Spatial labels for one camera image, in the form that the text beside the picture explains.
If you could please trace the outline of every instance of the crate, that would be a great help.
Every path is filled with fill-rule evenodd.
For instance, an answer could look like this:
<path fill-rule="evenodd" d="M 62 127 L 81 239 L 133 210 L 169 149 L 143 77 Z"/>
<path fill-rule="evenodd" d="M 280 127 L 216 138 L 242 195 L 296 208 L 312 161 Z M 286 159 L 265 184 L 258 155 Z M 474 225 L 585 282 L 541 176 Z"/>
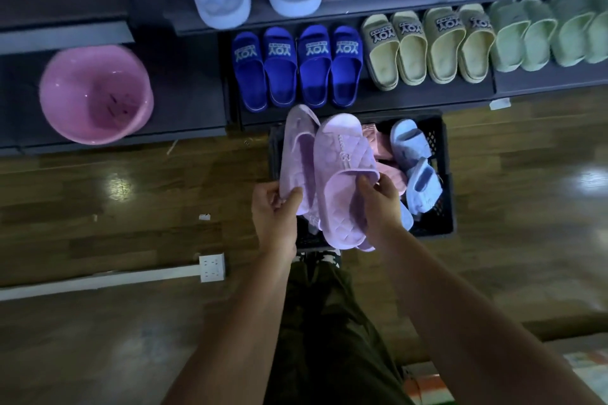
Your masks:
<path fill-rule="evenodd" d="M 429 163 L 437 171 L 443 187 L 443 193 L 435 206 L 418 221 L 410 230 L 415 237 L 445 237 L 456 231 L 456 217 L 453 210 L 453 185 L 449 170 L 449 155 L 447 151 L 447 129 L 441 116 L 437 115 L 407 115 L 395 111 L 375 113 L 374 115 L 358 115 L 362 124 L 376 124 L 379 132 L 390 134 L 393 124 L 403 118 L 413 119 L 418 128 L 424 132 L 429 142 L 432 156 Z M 281 157 L 283 153 L 283 139 L 285 126 L 277 125 L 270 129 L 269 136 L 269 173 L 271 179 L 278 179 L 281 173 Z M 300 251 L 323 251 L 331 247 L 325 241 L 323 233 L 313 235 L 308 231 L 308 221 L 298 217 L 298 239 L 295 243 Z"/>

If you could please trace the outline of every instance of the pink plastic basin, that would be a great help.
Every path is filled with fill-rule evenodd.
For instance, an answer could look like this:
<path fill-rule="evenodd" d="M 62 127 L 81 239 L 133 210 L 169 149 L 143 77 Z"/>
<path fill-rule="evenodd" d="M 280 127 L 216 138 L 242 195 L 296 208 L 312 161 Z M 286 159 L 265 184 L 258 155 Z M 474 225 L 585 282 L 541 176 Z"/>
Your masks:
<path fill-rule="evenodd" d="M 82 144 L 108 144 L 137 132 L 150 118 L 148 72 L 118 45 L 57 53 L 40 80 L 42 112 L 57 133 Z"/>

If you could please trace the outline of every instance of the electrical outlet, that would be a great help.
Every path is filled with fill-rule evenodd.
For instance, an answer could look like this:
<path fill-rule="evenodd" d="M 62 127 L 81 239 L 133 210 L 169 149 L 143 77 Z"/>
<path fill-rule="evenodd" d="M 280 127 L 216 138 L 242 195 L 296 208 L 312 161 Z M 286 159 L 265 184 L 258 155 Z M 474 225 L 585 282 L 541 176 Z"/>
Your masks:
<path fill-rule="evenodd" d="M 225 278 L 224 254 L 199 256 L 201 282 L 218 282 Z"/>

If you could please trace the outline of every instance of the hand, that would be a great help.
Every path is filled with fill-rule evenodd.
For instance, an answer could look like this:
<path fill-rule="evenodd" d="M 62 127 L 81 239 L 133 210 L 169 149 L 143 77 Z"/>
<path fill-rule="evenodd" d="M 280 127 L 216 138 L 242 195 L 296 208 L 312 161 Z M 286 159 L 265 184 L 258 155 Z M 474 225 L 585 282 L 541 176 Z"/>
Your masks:
<path fill-rule="evenodd" d="M 384 173 L 380 173 L 380 181 L 376 186 L 372 186 L 367 177 L 358 177 L 357 188 L 365 203 L 366 234 L 375 246 L 387 231 L 403 227 L 399 191 Z"/>
<path fill-rule="evenodd" d="M 256 184 L 251 200 L 251 215 L 262 251 L 295 256 L 297 223 L 295 214 L 302 202 L 302 189 L 296 187 L 285 202 L 278 196 L 278 181 Z"/>

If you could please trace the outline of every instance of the pants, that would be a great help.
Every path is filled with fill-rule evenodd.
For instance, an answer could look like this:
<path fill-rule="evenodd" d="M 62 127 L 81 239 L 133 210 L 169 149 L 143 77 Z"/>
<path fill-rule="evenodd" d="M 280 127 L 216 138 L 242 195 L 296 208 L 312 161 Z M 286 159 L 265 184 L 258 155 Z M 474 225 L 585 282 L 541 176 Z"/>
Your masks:
<path fill-rule="evenodd" d="M 265 405 L 411 404 L 402 384 L 350 275 L 320 262 L 309 282 L 306 264 L 293 263 Z"/>

